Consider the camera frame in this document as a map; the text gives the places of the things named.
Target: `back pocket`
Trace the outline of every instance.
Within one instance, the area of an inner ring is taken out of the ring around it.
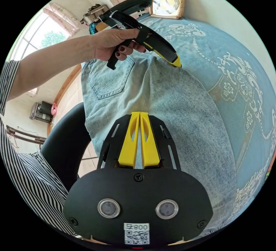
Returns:
[[[89,74],[88,82],[98,100],[116,95],[124,89],[134,61],[129,57],[118,61],[115,70],[106,66],[106,61],[94,64]]]

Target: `yellow tool tip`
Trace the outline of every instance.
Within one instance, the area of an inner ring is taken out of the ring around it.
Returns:
[[[179,68],[182,67],[182,64],[180,62],[180,58],[179,58],[178,55],[177,55],[177,59],[173,62],[173,65],[176,66],[176,67],[179,67]]]

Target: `black handle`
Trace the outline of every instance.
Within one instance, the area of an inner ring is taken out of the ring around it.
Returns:
[[[105,24],[109,25],[110,27],[113,27],[116,25],[116,22],[112,19],[109,18],[109,16],[115,12],[115,11],[120,11],[123,12],[127,15],[131,15],[135,12],[141,11],[145,8],[148,8],[152,4],[152,0],[125,0],[102,15],[99,16],[99,22],[102,21]]]
[[[116,48],[115,48],[115,50],[114,50],[114,52],[112,53],[110,59],[108,60],[106,66],[109,67],[112,70],[115,70],[116,69],[115,65],[116,65],[116,63],[118,61],[118,59],[115,56],[115,53],[118,51],[118,49],[119,49],[120,46],[124,45],[124,46],[128,47],[131,42],[132,42],[132,39],[126,39],[124,42],[122,42],[121,44],[117,45]]]

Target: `yellow clamp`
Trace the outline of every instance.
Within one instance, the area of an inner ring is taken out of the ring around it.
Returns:
[[[149,115],[146,112],[133,112],[131,114],[118,162],[121,166],[135,167],[139,127],[141,128],[143,168],[157,166],[160,163],[160,159],[151,129]]]
[[[148,45],[147,43],[144,42],[144,44],[146,44],[149,48],[153,49],[150,45]],[[159,52],[157,52],[156,50],[153,50],[156,54],[158,54],[161,58],[163,58],[164,60],[166,60],[168,63],[174,65],[175,67],[182,67],[181,62],[180,62],[180,58],[177,55],[177,59],[174,62],[169,62],[166,58],[164,58]]]

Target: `window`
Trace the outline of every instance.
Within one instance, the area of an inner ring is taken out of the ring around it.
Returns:
[[[68,37],[69,34],[59,24],[47,14],[41,12],[21,34],[10,59],[22,60],[30,53],[62,42]],[[35,88],[29,91],[28,94],[34,96],[37,92],[38,88]]]

